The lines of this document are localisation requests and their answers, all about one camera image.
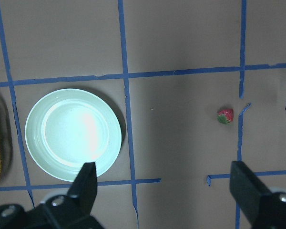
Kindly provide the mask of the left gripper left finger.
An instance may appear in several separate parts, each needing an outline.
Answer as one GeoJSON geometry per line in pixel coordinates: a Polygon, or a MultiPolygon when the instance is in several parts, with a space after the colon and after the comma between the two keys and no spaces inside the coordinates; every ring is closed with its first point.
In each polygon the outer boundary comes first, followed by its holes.
{"type": "Polygon", "coordinates": [[[84,163],[67,192],[81,211],[90,215],[97,196],[97,174],[95,162],[84,163]]]}

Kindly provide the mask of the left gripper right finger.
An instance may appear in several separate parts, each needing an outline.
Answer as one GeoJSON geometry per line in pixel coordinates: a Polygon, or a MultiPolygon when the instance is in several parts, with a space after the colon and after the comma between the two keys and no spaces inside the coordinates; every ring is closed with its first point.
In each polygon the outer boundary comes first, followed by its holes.
{"type": "Polygon", "coordinates": [[[242,161],[233,161],[230,192],[250,224],[276,224],[275,195],[242,161]]]}

